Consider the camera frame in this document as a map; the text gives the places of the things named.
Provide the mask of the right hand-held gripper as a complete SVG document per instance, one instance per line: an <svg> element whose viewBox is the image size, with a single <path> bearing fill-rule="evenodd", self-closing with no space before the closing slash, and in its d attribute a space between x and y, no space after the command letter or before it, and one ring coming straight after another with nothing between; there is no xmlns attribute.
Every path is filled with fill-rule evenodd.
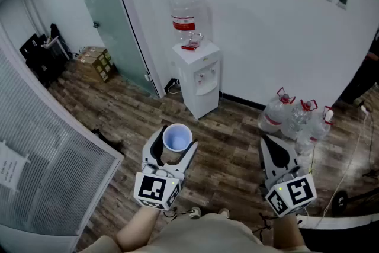
<svg viewBox="0 0 379 253"><path fill-rule="evenodd" d="M296 157L294 149L282 139L272 135L261 137L261 168L265 171L268 190L265 200L278 217L301 210L317 198L312 174L306 173L303 167L293 167L280 174L274 171L288 169L291 161L297 165Z"/></svg>

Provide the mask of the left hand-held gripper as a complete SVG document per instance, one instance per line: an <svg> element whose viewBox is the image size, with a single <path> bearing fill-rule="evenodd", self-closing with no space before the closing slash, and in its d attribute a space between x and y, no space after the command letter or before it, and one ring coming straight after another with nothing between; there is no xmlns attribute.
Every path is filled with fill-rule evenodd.
<svg viewBox="0 0 379 253"><path fill-rule="evenodd" d="M137 172L134 185L134 199L141 205L163 211L169 211L182 190L185 175L183 172L189 167L198 148L198 141L194 140L181 153L178 160L164 164L163 133L167 126L163 126L145 143L142 150L142 171Z"/></svg>

